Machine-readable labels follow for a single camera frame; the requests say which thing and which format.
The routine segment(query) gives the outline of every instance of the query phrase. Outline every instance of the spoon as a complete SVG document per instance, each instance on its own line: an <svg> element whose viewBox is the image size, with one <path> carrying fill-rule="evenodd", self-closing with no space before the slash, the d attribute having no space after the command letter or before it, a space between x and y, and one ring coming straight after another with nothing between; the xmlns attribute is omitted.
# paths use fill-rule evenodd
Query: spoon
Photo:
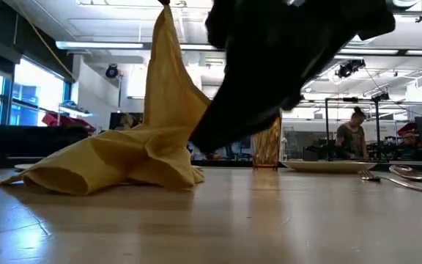
<svg viewBox="0 0 422 264"><path fill-rule="evenodd" d="M405 165L393 165L388 170L407 180L422 181L422 172Z"/></svg>
<svg viewBox="0 0 422 264"><path fill-rule="evenodd" d="M410 189L413 189L413 190L416 190L416 191L422 191L422 187L420 187L420 186L415 186L413 184L405 183L404 181L392 179L392 178L389 178L389 177L373 175L370 171L367 171L367 170L360 171L359 175L361 176L362 180L380 182L381 179L384 179L384 180L389 180L392 183L396 183L396 184L403 186L403 187L406 187L406 188L410 188Z"/></svg>

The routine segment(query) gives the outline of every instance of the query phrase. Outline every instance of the white plate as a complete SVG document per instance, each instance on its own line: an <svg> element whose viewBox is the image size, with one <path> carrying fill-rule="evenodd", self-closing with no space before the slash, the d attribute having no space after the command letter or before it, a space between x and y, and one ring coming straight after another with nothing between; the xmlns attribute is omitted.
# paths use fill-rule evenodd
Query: white plate
<svg viewBox="0 0 422 264"><path fill-rule="evenodd" d="M376 163L357 161L282 161L281 163L298 172L343 174L358 173L376 165Z"/></svg>

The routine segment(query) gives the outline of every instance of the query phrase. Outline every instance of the ceiling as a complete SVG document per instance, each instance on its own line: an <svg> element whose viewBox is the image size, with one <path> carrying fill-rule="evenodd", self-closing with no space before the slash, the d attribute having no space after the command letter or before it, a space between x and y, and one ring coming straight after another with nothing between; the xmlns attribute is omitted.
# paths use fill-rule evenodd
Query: ceiling
<svg viewBox="0 0 422 264"><path fill-rule="evenodd" d="M151 42L154 22L161 5L153 0L5 0L15 9L22 7L32 22L56 40L65 41L106 41L106 42ZM396 4L410 5L417 0L391 0ZM172 0L171 7L177 34L181 43L207 43L204 20L212 6L212 0ZM418 3L408 12L422 11ZM422 22L416 23L417 16L397 15L396 30L368 43L357 43L369 48L419 48L422 49ZM98 62L114 62L125 58L142 56L149 61L144 51L87 51ZM218 52L200 52L185 57L204 60L224 59ZM422 76L422 58L367 56L366 69L357 72L340 84L333 82L333 71L311 83L310 93L362 95L377 86L388 84L390 92L404 95L404 85ZM222 74L208 74L204 71L204 86L218 86Z"/></svg>

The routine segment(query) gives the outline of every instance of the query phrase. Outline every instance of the cloth napkin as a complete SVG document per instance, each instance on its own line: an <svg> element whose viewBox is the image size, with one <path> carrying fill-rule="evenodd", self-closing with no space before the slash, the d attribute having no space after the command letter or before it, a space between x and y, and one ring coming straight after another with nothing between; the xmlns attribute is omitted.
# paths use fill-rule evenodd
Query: cloth napkin
<svg viewBox="0 0 422 264"><path fill-rule="evenodd" d="M0 185L22 180L32 191L72 195L131 182L192 189L204 178L191 166L186 144L209 102L187 74L166 5L152 37L144 123L70 145Z"/></svg>

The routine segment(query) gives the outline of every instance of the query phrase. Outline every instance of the red object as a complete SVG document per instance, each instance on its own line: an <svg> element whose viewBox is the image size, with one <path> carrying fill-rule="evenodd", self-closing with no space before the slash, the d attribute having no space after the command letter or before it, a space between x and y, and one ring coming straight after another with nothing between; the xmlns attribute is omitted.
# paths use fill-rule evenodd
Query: red object
<svg viewBox="0 0 422 264"><path fill-rule="evenodd" d="M409 122L406 125L404 125L403 128L400 128L397 131L397 134L399 136L403 136L408 132L416 133L417 130L418 130L418 126L416 125L416 122Z"/></svg>
<svg viewBox="0 0 422 264"><path fill-rule="evenodd" d="M44 122L48 126L57 126L58 125L58 114L57 113L46 113L45 116L42 119L42 122ZM81 126L88 130L88 132L94 132L95 128L91 126L88 122L84 120L80 120L78 118L74 117L68 117L65 115L59 116L59 125L60 126Z"/></svg>

